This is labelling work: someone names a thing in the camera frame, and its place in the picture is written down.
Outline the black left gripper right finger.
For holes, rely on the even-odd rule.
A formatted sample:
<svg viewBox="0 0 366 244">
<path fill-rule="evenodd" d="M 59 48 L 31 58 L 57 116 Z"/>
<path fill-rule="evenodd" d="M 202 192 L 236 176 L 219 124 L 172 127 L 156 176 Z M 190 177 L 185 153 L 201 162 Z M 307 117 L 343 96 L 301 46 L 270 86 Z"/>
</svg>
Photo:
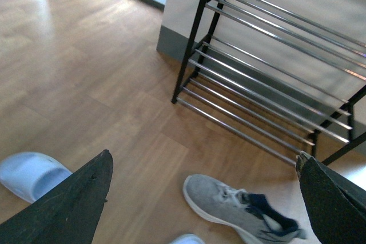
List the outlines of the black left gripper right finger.
<svg viewBox="0 0 366 244">
<path fill-rule="evenodd" d="M 365 243 L 365 190 L 306 152 L 296 158 L 300 190 L 321 243 Z"/>
</svg>

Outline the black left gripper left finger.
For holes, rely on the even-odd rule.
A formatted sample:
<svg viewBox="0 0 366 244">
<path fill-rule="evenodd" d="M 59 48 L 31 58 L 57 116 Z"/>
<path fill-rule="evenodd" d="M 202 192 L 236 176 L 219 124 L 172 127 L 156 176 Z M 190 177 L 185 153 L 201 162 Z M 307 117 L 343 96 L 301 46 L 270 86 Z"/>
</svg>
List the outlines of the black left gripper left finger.
<svg viewBox="0 0 366 244">
<path fill-rule="evenodd" d="M 1 224 L 1 243 L 92 243 L 113 173 L 103 150 L 39 200 Z"/>
</svg>

